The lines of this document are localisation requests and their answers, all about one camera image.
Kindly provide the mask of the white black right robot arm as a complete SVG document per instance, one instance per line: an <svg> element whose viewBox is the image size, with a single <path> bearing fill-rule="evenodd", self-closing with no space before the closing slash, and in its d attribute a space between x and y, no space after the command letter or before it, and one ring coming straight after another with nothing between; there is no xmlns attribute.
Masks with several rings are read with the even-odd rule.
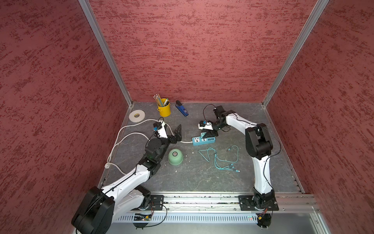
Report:
<svg viewBox="0 0 374 234"><path fill-rule="evenodd" d="M225 127L233 127L245 136L245 148L252 157L255 173L253 205L259 210L265 210L275 202L275 190L271 185L269 161L273 150L270 132L264 123L248 121L236 112L226 111L215 106L213 112L216 121L200 121L198 128L205 133L204 137L216 137L218 131Z"/></svg>

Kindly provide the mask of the teal power strip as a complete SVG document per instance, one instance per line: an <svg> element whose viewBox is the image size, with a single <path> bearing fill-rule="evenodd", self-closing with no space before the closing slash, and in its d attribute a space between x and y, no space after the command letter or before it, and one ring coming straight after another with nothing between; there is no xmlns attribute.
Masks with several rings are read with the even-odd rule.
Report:
<svg viewBox="0 0 374 234"><path fill-rule="evenodd" d="M201 136L196 136L192 138L193 146L200 146L205 144L211 144L216 141L215 137L202 138Z"/></svg>

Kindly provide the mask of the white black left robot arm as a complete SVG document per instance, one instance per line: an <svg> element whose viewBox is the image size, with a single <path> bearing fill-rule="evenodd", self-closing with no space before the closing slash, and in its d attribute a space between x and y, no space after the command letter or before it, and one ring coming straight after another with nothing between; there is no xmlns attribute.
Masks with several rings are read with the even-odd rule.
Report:
<svg viewBox="0 0 374 234"><path fill-rule="evenodd" d="M160 169L169 145L182 140L181 125L170 136L163 133L161 122L153 125L155 138L146 143L145 154L135 168L111 185L94 186L86 193L71 221L77 234L105 234L121 213L149 208L151 192L142 184Z"/></svg>

